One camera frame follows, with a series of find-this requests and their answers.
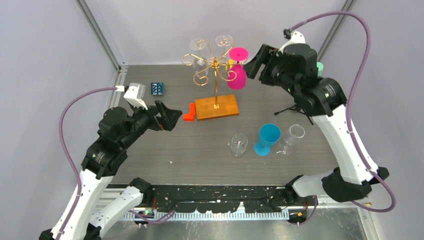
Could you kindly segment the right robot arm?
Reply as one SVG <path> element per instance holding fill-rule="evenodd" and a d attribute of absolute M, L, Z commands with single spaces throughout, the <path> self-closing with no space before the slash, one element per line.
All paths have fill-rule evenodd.
<path fill-rule="evenodd" d="M 352 141 L 356 130 L 346 118 L 347 98 L 336 80 L 319 76 L 317 52 L 308 44 L 294 43 L 283 50 L 263 44 L 243 68 L 248 78 L 289 93 L 295 106 L 322 131 L 337 161 L 333 170 L 298 175 L 288 182 L 288 203 L 299 205 L 313 195 L 327 195 L 339 203 L 361 200 L 372 191 L 372 185 L 389 176 L 387 168 L 371 159 L 363 162 L 366 151 L 357 151 L 363 144 Z"/>

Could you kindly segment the blue wine glass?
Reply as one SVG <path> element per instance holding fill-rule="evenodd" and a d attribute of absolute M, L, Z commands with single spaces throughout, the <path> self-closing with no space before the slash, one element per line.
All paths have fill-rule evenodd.
<path fill-rule="evenodd" d="M 271 147 L 274 146 L 281 138 L 280 128 L 272 123 L 264 124 L 258 135 L 258 141 L 254 144 L 254 151 L 259 156 L 267 156 L 271 152 Z"/>

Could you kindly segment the clear stemmed wine glass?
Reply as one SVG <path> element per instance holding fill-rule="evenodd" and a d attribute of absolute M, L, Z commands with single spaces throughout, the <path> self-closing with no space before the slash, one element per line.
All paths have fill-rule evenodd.
<path fill-rule="evenodd" d="M 299 124 L 291 125 L 283 139 L 277 146 L 276 154 L 282 156 L 289 156 L 292 153 L 293 146 L 298 145 L 305 136 L 305 129 Z"/>

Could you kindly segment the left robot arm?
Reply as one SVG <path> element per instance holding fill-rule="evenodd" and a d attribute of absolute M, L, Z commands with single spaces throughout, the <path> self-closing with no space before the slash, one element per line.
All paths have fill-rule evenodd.
<path fill-rule="evenodd" d="M 41 240 L 101 240 L 128 211 L 140 205 L 148 207 L 154 199 L 153 186 L 134 178 L 121 196 L 95 213 L 106 187 L 127 159 L 127 150 L 147 130 L 172 131 L 182 116 L 160 100 L 154 105 L 132 107 L 129 115 L 123 107 L 112 107 L 99 122 L 98 139 L 89 146 L 81 163 L 80 187 L 76 187 L 57 224 L 44 230 Z"/>

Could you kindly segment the clear textured wine glass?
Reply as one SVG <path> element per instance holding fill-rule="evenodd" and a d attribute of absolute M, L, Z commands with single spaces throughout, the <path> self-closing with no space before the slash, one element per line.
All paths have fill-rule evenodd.
<path fill-rule="evenodd" d="M 242 133 L 236 133 L 231 138 L 231 143 L 230 143 L 231 153 L 235 157 L 242 156 L 247 149 L 248 143 L 249 143 L 249 140 L 246 135 Z"/>

